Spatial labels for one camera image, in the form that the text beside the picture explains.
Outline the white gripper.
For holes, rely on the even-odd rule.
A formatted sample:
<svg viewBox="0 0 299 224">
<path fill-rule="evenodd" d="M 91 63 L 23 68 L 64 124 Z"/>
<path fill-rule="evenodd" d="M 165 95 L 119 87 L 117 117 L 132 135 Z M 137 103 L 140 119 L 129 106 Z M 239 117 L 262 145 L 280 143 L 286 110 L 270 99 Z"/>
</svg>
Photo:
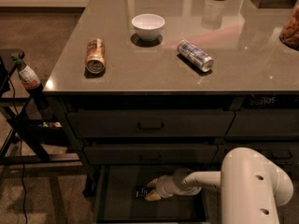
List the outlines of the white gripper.
<svg viewBox="0 0 299 224">
<path fill-rule="evenodd" d="M 159 178 L 154 178 L 148 183 L 147 187 L 155 188 L 145 196 L 148 202 L 159 201 L 161 197 L 170 198 L 178 191 L 178 187 L 175 185 L 171 175 L 163 175 Z"/>
</svg>

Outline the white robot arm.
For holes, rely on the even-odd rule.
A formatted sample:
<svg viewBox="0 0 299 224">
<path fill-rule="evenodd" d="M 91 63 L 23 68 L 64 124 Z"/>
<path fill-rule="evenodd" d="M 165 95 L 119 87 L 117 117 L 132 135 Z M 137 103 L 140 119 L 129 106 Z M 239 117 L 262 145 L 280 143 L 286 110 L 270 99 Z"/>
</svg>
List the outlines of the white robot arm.
<svg viewBox="0 0 299 224">
<path fill-rule="evenodd" d="M 246 147 L 229 151 L 219 171 L 178 169 L 153 179 L 148 188 L 148 201 L 216 189 L 221 193 L 221 224 L 279 224 L 277 208 L 293 195 L 290 177 L 264 155 Z"/>
</svg>

